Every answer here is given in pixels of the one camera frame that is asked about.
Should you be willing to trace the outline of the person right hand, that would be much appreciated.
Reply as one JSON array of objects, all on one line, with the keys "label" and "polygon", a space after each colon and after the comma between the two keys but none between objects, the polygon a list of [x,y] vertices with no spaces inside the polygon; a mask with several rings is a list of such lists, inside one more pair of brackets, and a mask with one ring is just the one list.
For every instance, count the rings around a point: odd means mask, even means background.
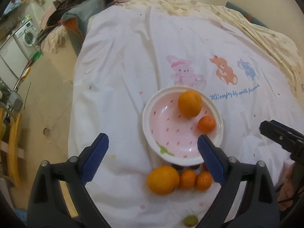
[{"label": "person right hand", "polygon": [[284,183],[282,188],[280,189],[277,201],[279,205],[280,211],[285,211],[287,208],[291,207],[293,204],[293,200],[287,201],[287,199],[292,198],[295,194],[295,189],[292,185],[292,176],[296,163],[293,163],[289,170],[285,174]]}]

